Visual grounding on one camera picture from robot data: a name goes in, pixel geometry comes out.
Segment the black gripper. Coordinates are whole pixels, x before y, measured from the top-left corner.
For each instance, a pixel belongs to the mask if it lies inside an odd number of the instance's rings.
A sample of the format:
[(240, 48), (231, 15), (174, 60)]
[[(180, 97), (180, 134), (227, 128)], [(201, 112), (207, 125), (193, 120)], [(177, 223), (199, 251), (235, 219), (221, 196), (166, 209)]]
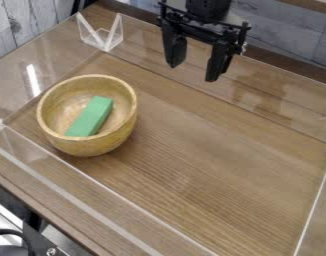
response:
[(188, 38), (212, 45), (205, 81), (213, 82), (227, 72), (232, 55), (244, 51), (251, 24), (229, 11), (232, 0), (184, 0), (182, 8), (172, 1), (158, 1), (165, 62), (170, 68), (181, 64)]

